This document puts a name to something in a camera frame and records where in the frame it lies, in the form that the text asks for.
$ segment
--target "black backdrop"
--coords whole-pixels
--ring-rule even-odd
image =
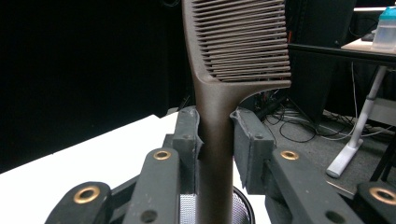
[[[185,93],[180,5],[2,1],[0,23],[0,173]]]

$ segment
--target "comb teeth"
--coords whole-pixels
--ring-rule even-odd
[[[220,81],[290,76],[283,0],[193,0],[209,75]]]

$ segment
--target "white table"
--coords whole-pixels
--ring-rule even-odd
[[[173,133],[177,113],[149,116],[0,175],[0,223],[44,223],[76,185],[107,183],[112,189],[138,175],[147,153]],[[242,190],[236,166],[234,185]],[[257,223],[270,223],[264,196],[247,195]]]
[[[396,55],[395,51],[389,52],[383,50],[373,50],[371,49],[372,44],[372,42],[361,41],[361,39],[358,39],[343,46],[342,49],[353,49]],[[361,133],[368,118],[391,125],[396,125],[396,119],[394,119],[394,116],[396,115],[395,102],[376,99],[377,91],[382,83],[387,69],[388,68],[386,66],[379,66],[375,75],[375,81],[372,88],[370,89],[370,93],[366,97],[352,137],[326,170],[326,173],[329,176],[338,178],[344,172],[350,160],[352,160],[353,156],[363,143],[363,140],[361,139]]]

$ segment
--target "blue lid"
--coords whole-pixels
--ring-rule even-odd
[[[396,7],[387,7],[379,16],[380,20],[396,20]]]

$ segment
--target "brass screw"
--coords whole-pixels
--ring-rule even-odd
[[[382,203],[396,205],[396,193],[388,189],[370,188],[370,194]]]
[[[89,203],[99,196],[100,190],[96,186],[88,186],[79,190],[75,196],[75,203]]]
[[[282,151],[280,155],[289,161],[296,161],[300,157],[296,152],[293,151]]]
[[[154,159],[158,161],[164,161],[171,157],[171,153],[168,151],[158,151],[154,154]]]

